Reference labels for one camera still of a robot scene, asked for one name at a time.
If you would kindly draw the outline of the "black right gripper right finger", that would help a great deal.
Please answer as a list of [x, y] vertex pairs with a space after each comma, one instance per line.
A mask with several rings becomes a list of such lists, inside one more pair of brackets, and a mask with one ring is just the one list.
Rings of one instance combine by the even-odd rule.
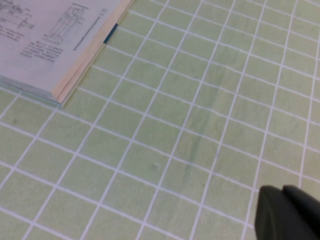
[[320, 239], [320, 202], [294, 185], [284, 185], [282, 191], [307, 226]]

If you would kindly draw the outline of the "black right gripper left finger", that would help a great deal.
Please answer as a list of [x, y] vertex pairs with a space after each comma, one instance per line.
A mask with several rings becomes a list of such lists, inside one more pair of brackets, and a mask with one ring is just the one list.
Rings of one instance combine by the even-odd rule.
[[258, 240], [297, 240], [299, 224], [298, 212], [280, 189], [260, 188], [254, 222]]

